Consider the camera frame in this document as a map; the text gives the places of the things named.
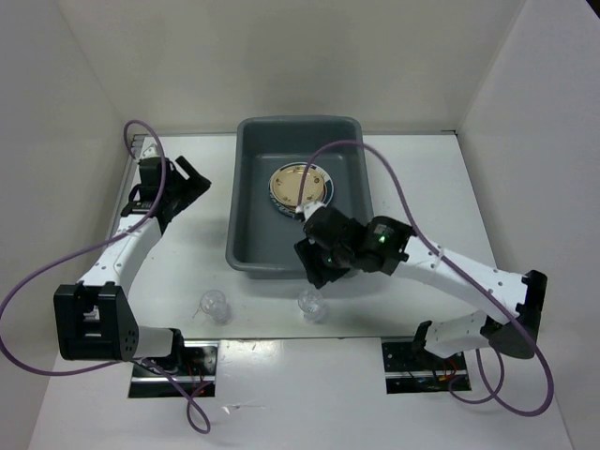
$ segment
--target gray plastic tub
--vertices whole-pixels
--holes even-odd
[[[293,249],[305,237],[302,223],[279,213],[269,199],[269,179],[284,164],[307,161],[326,143],[343,139],[363,139],[360,125],[350,117],[258,117],[239,125],[226,250],[227,263],[233,269],[254,278],[306,276]],[[333,148],[315,163],[334,182],[330,204],[362,223],[371,220],[373,207],[363,149]]]

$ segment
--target gold plate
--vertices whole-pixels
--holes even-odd
[[[275,199],[288,208],[295,208],[298,202],[300,181],[306,164],[297,164],[277,170],[271,177],[269,189]],[[321,200],[325,190],[325,180],[316,170],[308,169],[307,181],[302,193],[302,204]]]

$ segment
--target purple cable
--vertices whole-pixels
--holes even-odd
[[[94,244],[93,246],[82,248],[81,250],[78,250],[74,253],[70,253],[67,256],[63,256],[62,258],[59,258],[56,261],[48,262],[43,267],[40,267],[38,270],[32,272],[27,277],[23,278],[21,281],[19,281],[19,283],[17,283],[17,285],[14,288],[12,288],[12,290],[10,290],[10,292],[7,294],[7,296],[4,298],[4,300],[0,304],[0,321],[2,320],[4,311],[7,309],[7,306],[10,303],[10,301],[13,299],[13,297],[16,295],[16,293],[24,285],[26,285],[29,281],[40,276],[44,272],[49,271],[50,269],[56,267],[59,264],[66,263],[67,261],[77,258],[78,256],[82,256],[85,253],[89,253],[90,251],[97,250],[104,246],[108,246],[120,239],[123,239],[125,236],[128,235],[128,233],[131,233],[131,232],[137,230],[138,228],[140,228],[143,225],[143,223],[154,214],[155,210],[157,209],[158,202],[160,201],[160,197],[162,197],[162,193],[165,189],[165,178],[166,178],[165,174],[167,172],[167,161],[165,159],[164,149],[162,147],[162,143],[160,142],[160,139],[158,138],[158,135],[152,129],[152,127],[150,127],[148,124],[146,124],[145,122],[143,122],[141,120],[130,120],[125,124],[125,126],[123,128],[123,135],[125,138],[125,146],[126,146],[127,151],[129,152],[129,154],[133,156],[133,152],[131,150],[131,147],[130,147],[130,145],[128,143],[128,139],[127,139],[128,129],[132,125],[141,125],[142,127],[146,128],[148,130],[150,135],[157,142],[157,148],[158,148],[158,152],[160,154],[160,170],[161,170],[160,185],[158,186],[157,197],[154,200],[154,203],[152,203],[152,206],[150,207],[148,212],[140,219],[140,221],[138,223],[136,223],[131,228],[129,228],[127,232],[117,234],[105,241],[102,241],[98,244]],[[4,343],[4,340],[2,339],[2,336],[0,336],[0,352],[7,358],[8,361],[10,361],[12,364],[17,366],[18,368],[22,368],[23,370],[26,370],[28,372],[35,373],[36,375],[44,375],[47,377],[66,377],[69,375],[79,375],[80,373],[91,372],[92,370],[98,370],[99,368],[106,368],[108,366],[112,366],[113,364],[117,364],[115,362],[102,363],[102,364],[98,364],[97,366],[79,368],[77,370],[68,370],[65,372],[54,372],[51,370],[42,370],[39,368],[28,366],[23,361],[20,361],[19,359],[17,359],[17,357],[14,354],[12,354],[10,352],[10,350],[7,348],[6,344]]]
[[[496,386],[496,389],[493,390],[493,392],[494,392],[494,394],[498,394],[501,391],[501,389],[503,388],[503,385],[504,385],[505,371],[504,371],[504,361],[503,361],[502,355],[499,354],[498,351],[496,351],[496,350],[494,350],[494,352],[496,352],[496,356],[498,357],[498,364],[500,365],[500,379],[498,380],[498,385]],[[477,366],[479,367],[479,371],[481,373],[483,373],[483,371],[484,371],[484,363],[481,360],[481,352],[479,352],[479,349],[477,349],[475,351],[475,355],[477,356]],[[465,378],[465,376],[464,375],[458,375],[457,377],[454,377],[450,381],[450,383],[448,384],[448,392],[456,400],[462,401],[463,403],[467,403],[469,405],[481,405],[483,403],[488,403],[490,400],[494,399],[494,396],[492,394],[489,394],[489,396],[484,397],[484,398],[479,398],[477,400],[471,400],[471,399],[468,399],[468,398],[460,397],[454,391],[453,386],[454,386],[454,383],[457,380],[460,380],[461,378]]]
[[[414,216],[413,216],[413,212],[411,211],[411,208],[409,207],[409,204],[406,200],[406,196],[404,195],[404,191],[402,190],[402,186],[400,185],[400,182],[398,181],[398,177],[394,173],[394,169],[392,169],[392,166],[390,166],[390,163],[387,161],[387,159],[385,159],[385,157],[378,150],[376,150],[375,148],[373,148],[372,146],[370,146],[366,143],[359,142],[359,141],[335,141],[335,142],[330,142],[327,145],[324,145],[323,147],[321,147],[319,150],[317,150],[308,160],[307,165],[304,169],[304,172],[302,173],[302,179],[300,181],[300,192],[298,195],[297,206],[300,206],[302,204],[302,194],[304,191],[304,184],[307,179],[308,168],[312,165],[314,160],[321,153],[329,150],[330,148],[338,147],[341,145],[351,145],[351,146],[362,147],[362,148],[368,150],[369,152],[371,152],[379,161],[382,162],[383,166],[385,167],[385,169],[389,173],[390,177],[392,178],[392,181],[394,182],[394,186],[396,187],[397,195],[399,196],[400,202],[402,203],[402,208],[404,209],[404,212],[406,213],[406,217],[408,218],[409,222],[411,223],[411,226],[414,229],[414,232],[417,234],[417,236],[421,239],[421,241],[425,244],[425,246],[434,255],[440,257],[440,251],[438,250],[438,248],[436,246],[434,246],[427,239],[427,237],[423,234],[423,232],[419,228],[418,224],[416,223],[416,220],[414,219]],[[500,312],[502,314],[504,314],[504,316],[506,316],[506,318],[510,321],[510,323],[513,324],[515,326],[515,328],[517,329],[517,331],[523,336],[523,339],[525,340],[525,342],[527,342],[527,344],[532,348],[533,352],[539,359],[540,364],[542,365],[544,374],[546,375],[547,392],[546,392],[546,398],[544,399],[544,402],[542,403],[542,405],[539,408],[536,408],[535,410],[522,411],[522,410],[518,410],[517,408],[514,408],[513,406],[507,404],[500,397],[498,397],[498,393],[494,389],[492,389],[489,384],[488,378],[486,377],[486,374],[483,371],[483,364],[482,364],[480,366],[481,378],[484,382],[484,385],[486,386],[486,389],[489,391],[489,395],[492,398],[494,398],[499,404],[501,404],[506,410],[510,411],[511,413],[515,413],[517,415],[521,415],[524,417],[534,417],[536,415],[542,414],[545,410],[547,410],[549,408],[550,404],[552,403],[552,398],[554,397],[554,378],[552,377],[552,371],[550,370],[550,366],[548,364],[546,357],[542,354],[542,351],[539,349],[539,347],[537,346],[535,341],[532,339],[532,337],[529,336],[529,333],[527,333],[527,330],[525,330],[525,328],[523,328],[523,326],[510,313],[510,311],[508,309],[506,309],[506,307],[504,307],[504,305],[502,303],[500,303],[494,295],[492,295],[490,292],[488,292],[488,290],[486,288],[484,288],[481,284],[479,284],[473,277],[471,277],[467,272],[462,270],[456,263],[454,263],[447,256],[442,255],[441,260],[444,261],[446,264],[448,264],[448,266],[450,266],[450,268],[452,268],[452,270],[454,270],[457,274],[459,274],[466,281],[468,281],[477,291],[479,291],[482,295],[484,295],[492,303],[492,305],[494,305],[497,309],[500,310]],[[501,366],[501,369],[502,369],[501,377],[503,378],[503,365]]]
[[[187,400],[186,415],[187,415],[187,421],[189,422],[189,425],[192,428],[194,428],[194,430],[198,431],[200,434],[208,434],[208,433],[210,433],[210,428],[211,428],[211,426],[210,426],[210,420],[208,420],[208,416],[206,415],[206,412],[204,412],[204,410],[200,407],[200,405],[194,401],[194,398],[196,396],[198,396],[201,393],[201,391],[204,389],[204,387],[206,387],[211,382],[203,382],[203,383],[201,383],[201,385],[194,392],[192,392],[191,395],[189,395],[186,392],[186,390],[183,387],[181,387],[179,385],[179,383],[176,382],[171,375],[169,375],[169,373],[167,373],[165,370],[163,370],[163,368],[161,366],[159,366],[158,364],[152,362],[150,359],[147,359],[147,358],[143,359],[142,363],[144,363],[147,366],[150,366],[151,368],[155,369],[156,371],[158,371],[160,373],[160,375],[162,375],[167,380],[169,380],[169,383],[171,383],[172,386],[175,389],[177,389],[177,392],[179,392],[179,394],[181,394],[181,396]],[[137,364],[138,366],[141,366],[143,368],[143,366],[140,363],[135,363],[134,362],[134,364]],[[206,423],[206,429],[202,429],[202,428],[198,427],[196,424],[194,424],[194,421],[191,418],[191,407],[192,406],[198,412],[198,414],[202,416],[202,419],[204,420],[204,423]]]

